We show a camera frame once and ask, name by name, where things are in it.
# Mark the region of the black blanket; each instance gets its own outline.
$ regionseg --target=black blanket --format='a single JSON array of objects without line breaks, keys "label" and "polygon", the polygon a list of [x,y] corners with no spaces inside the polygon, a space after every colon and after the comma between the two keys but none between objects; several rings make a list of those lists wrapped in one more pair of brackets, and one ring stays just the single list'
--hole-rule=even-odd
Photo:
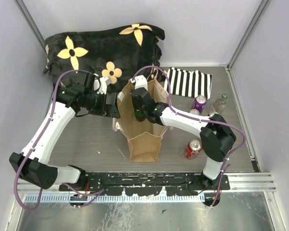
[{"label": "black blanket", "polygon": [[[110,77],[109,92],[119,92],[141,67],[159,66],[162,53],[157,43],[164,38],[164,30],[143,23],[105,31],[56,34],[45,40],[48,62],[43,72],[49,72],[55,84],[65,71],[90,71]],[[156,69],[144,70],[142,74],[148,80],[161,78]],[[83,84],[85,76],[81,72],[67,74],[61,85]]]}]

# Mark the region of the flower pattern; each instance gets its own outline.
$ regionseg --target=flower pattern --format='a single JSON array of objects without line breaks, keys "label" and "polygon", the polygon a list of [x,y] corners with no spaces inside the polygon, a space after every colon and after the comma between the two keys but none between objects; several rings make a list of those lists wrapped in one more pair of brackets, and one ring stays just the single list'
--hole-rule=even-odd
[{"label": "flower pattern", "polygon": [[106,63],[106,69],[102,71],[103,77],[110,77],[111,84],[115,84],[117,82],[117,78],[120,78],[122,75],[122,71],[120,68],[115,68],[113,62]]},{"label": "flower pattern", "polygon": [[70,59],[74,70],[78,70],[79,63],[77,58],[84,56],[88,51],[82,47],[74,48],[73,40],[69,36],[66,37],[66,48],[61,50],[57,56],[61,59]]},{"label": "flower pattern", "polygon": [[156,68],[151,68],[151,72],[150,72],[150,75],[148,76],[147,80],[153,80],[153,79],[156,79],[158,76],[158,70]]},{"label": "flower pattern", "polygon": [[141,46],[141,44],[143,43],[143,33],[142,33],[142,29],[146,29],[146,30],[151,30],[151,27],[143,25],[140,26],[139,24],[133,24],[131,27],[125,28],[124,30],[122,30],[119,34],[121,35],[128,35],[132,32],[134,32],[135,38],[138,42],[138,44]]},{"label": "flower pattern", "polygon": [[49,51],[49,47],[48,47],[48,44],[46,45],[46,47],[45,47],[45,51],[46,51],[46,59],[47,59],[47,64],[46,64],[46,68],[47,69],[49,69],[49,67],[48,67],[48,62],[49,62],[49,59],[48,59],[48,51]]}]

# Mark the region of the soda can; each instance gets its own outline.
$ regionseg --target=soda can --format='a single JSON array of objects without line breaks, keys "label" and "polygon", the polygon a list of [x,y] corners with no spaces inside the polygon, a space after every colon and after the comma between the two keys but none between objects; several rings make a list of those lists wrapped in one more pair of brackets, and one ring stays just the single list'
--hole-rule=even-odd
[{"label": "soda can", "polygon": [[213,117],[213,115],[215,115],[215,114],[218,114],[217,112],[210,112],[209,114],[208,114],[208,117]]},{"label": "soda can", "polygon": [[189,113],[193,115],[200,115],[200,112],[197,109],[191,109]]},{"label": "soda can", "polygon": [[202,149],[201,142],[198,140],[192,140],[187,144],[187,148],[185,150],[185,156],[188,159],[195,159],[198,153],[200,153]]},{"label": "soda can", "polygon": [[203,95],[199,95],[195,98],[192,109],[197,109],[200,113],[202,113],[204,106],[207,104],[207,99]]}]

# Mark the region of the glass bottle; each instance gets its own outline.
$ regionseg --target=glass bottle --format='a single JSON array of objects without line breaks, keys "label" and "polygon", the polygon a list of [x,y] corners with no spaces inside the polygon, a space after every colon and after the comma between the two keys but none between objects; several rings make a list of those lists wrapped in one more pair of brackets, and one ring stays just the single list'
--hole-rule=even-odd
[{"label": "glass bottle", "polygon": [[217,112],[218,114],[221,114],[226,107],[227,97],[228,96],[226,94],[223,94],[221,98],[218,98],[217,100],[215,100],[215,102],[211,106],[210,113]]}]

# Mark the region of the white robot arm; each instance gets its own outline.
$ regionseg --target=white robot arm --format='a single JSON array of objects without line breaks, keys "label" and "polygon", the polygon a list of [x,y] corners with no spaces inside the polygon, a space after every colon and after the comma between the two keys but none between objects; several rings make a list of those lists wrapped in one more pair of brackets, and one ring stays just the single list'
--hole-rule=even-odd
[{"label": "white robot arm", "polygon": [[208,156],[202,171],[203,183],[207,187],[215,185],[223,160],[233,147],[236,136],[227,126],[201,122],[201,120],[225,123],[224,118],[221,115],[214,115],[210,118],[209,116],[193,115],[176,108],[171,109],[168,104],[156,103],[152,99],[147,91],[147,81],[144,76],[136,77],[133,83],[135,83],[135,90],[132,90],[131,96],[134,110],[138,111],[135,113],[136,119],[138,121],[148,119],[151,123],[179,128],[201,138],[203,150]]},{"label": "white robot arm", "polygon": [[17,172],[24,157],[32,149],[33,143],[41,134],[49,118],[48,127],[44,131],[34,151],[24,165],[20,178],[40,186],[43,189],[50,188],[53,184],[70,183],[75,188],[81,188],[85,182],[85,171],[75,166],[52,166],[49,159],[53,148],[69,121],[85,107],[89,114],[119,117],[116,108],[116,95],[113,95],[111,104],[106,104],[107,85],[110,79],[102,77],[93,82],[93,78],[87,76],[85,86],[73,84],[70,88],[60,87],[57,91],[54,114],[50,118],[53,104],[51,104],[48,114],[42,122],[40,128],[33,136],[29,144],[20,154],[12,153],[10,163]]}]

